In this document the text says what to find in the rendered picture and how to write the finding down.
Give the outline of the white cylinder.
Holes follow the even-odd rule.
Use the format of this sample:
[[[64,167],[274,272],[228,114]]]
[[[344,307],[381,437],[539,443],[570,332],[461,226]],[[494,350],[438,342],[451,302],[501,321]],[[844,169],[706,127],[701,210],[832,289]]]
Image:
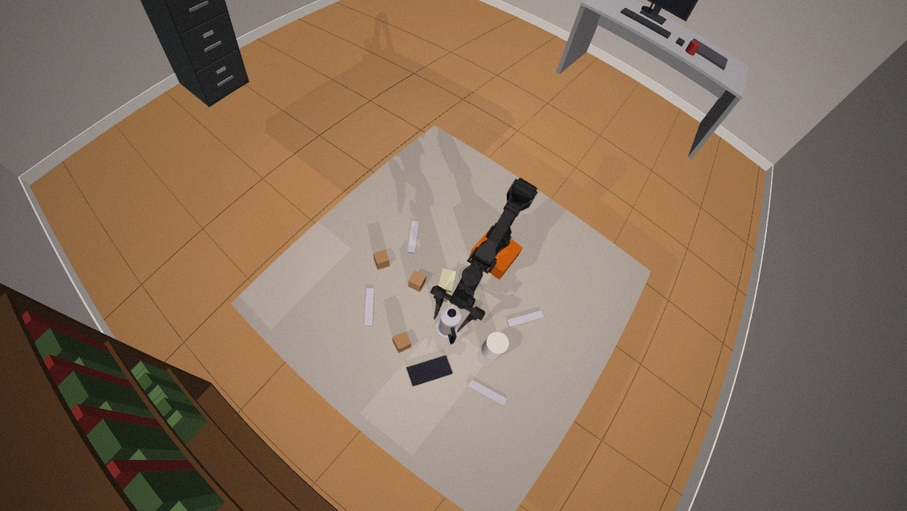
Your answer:
[[[508,338],[501,332],[494,332],[485,339],[481,352],[486,359],[495,360],[508,349]]]

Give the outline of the light grey flat bar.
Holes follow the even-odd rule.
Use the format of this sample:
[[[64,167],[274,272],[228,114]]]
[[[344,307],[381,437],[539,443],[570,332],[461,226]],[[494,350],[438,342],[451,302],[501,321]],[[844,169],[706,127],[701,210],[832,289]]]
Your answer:
[[[411,222],[411,228],[410,228],[410,234],[409,234],[409,245],[408,245],[407,253],[415,254],[418,226],[419,226],[418,221]]]
[[[374,288],[366,288],[365,299],[365,326],[372,326],[374,310]]]
[[[540,310],[540,311],[536,311],[534,313],[522,315],[520,317],[509,318],[507,320],[508,327],[510,328],[510,327],[514,327],[514,326],[517,326],[520,324],[525,324],[525,323],[536,320],[536,318],[542,318],[542,317],[544,317],[544,316],[542,315],[542,311]]]
[[[471,380],[471,382],[469,382],[467,388],[472,388],[476,392],[483,394],[483,396],[488,397],[490,400],[494,400],[496,403],[499,403],[502,406],[504,406],[505,402],[507,401],[507,397],[503,397],[500,394],[497,394],[497,392],[494,392],[494,390],[490,390],[489,388],[486,388],[486,386],[483,386],[480,383],[475,382],[473,379]]]

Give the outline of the dark grey flat rectangular panel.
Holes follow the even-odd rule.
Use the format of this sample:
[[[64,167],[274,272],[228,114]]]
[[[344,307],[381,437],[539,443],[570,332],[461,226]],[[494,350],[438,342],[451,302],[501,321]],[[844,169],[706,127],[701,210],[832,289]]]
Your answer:
[[[430,360],[430,362],[420,362],[417,365],[408,365],[407,371],[411,379],[412,386],[430,382],[439,377],[447,377],[453,374],[450,370],[450,364],[446,356],[440,356]]]

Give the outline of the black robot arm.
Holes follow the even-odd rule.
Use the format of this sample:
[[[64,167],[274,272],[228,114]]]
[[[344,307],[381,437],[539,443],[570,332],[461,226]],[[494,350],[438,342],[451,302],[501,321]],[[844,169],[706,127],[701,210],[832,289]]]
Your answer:
[[[478,286],[481,278],[483,278],[483,272],[491,273],[494,270],[497,263],[496,255],[510,243],[510,234],[512,233],[510,226],[515,221],[515,218],[518,217],[520,211],[531,206],[533,199],[537,195],[537,190],[538,188],[522,178],[519,180],[515,179],[512,185],[508,187],[507,202],[503,207],[504,211],[501,217],[488,231],[486,235],[488,239],[481,243],[479,247],[476,247],[467,260],[471,264],[462,272],[464,283],[469,286]],[[464,309],[464,307],[471,309],[473,307],[476,300],[474,299],[474,293],[473,291],[467,292],[464,290],[465,288],[465,286],[461,286],[457,292],[453,292],[450,304],[459,307],[459,309]]]

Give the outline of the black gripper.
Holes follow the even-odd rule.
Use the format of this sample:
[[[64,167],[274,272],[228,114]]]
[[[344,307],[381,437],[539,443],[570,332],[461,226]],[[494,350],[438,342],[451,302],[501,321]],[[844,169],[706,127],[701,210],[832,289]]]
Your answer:
[[[463,280],[460,280],[460,282],[457,285],[457,289],[454,292],[457,292],[457,290],[459,290],[461,286],[465,286],[466,288],[464,290],[466,290],[467,292],[471,292],[471,291],[474,292],[477,288],[476,286],[469,286],[466,283],[464,283]],[[434,312],[434,317],[433,317],[434,320],[436,320],[436,316],[438,315],[440,307],[442,306],[443,298],[445,298],[445,300],[449,300],[449,301],[450,301],[450,298],[452,298],[452,296],[445,291],[446,290],[441,288],[441,286],[433,286],[433,288],[430,291],[430,293],[432,295],[434,295],[433,298],[436,299],[436,312]],[[479,318],[479,320],[483,320],[483,316],[485,315],[485,310],[480,309],[480,307],[477,307],[477,306],[471,307],[471,309],[468,309],[468,307],[464,307],[464,309],[470,311],[470,313],[467,316],[467,318],[465,318],[465,321],[463,322],[462,326],[459,327],[459,330],[462,330],[462,328],[466,324],[468,324],[471,320],[476,321],[477,318]],[[457,330],[457,332],[459,330]]]

